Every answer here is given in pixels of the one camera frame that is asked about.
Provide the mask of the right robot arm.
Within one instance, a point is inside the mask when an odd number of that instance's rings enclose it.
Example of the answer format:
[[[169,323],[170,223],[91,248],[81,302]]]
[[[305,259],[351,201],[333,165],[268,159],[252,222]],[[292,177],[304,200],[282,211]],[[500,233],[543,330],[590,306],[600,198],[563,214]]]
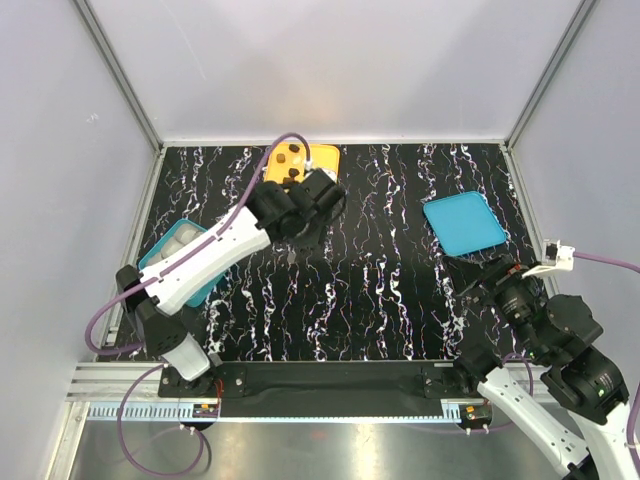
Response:
[[[456,290],[495,307],[524,349],[522,361],[544,367],[541,382],[568,411],[580,437],[516,386],[487,347],[461,354],[449,377],[463,395],[479,394],[501,409],[562,478],[636,479],[639,398],[629,394],[620,369],[595,347],[602,326],[581,297],[557,294],[543,301],[535,292],[537,279],[571,271],[581,256],[572,247],[550,244],[543,261],[530,265],[509,256],[481,263],[462,260],[464,283]]]

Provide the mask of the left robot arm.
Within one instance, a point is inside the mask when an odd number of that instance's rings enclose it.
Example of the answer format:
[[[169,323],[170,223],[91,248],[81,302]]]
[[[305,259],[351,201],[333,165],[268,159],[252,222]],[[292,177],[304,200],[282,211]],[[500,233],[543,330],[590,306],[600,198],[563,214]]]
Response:
[[[287,187],[263,182],[216,226],[168,258],[142,270],[122,267],[116,273],[118,301],[135,322],[146,352],[173,367],[190,393],[208,394],[216,372],[179,312],[194,294],[244,258],[322,229],[345,197],[344,187],[320,169]]]

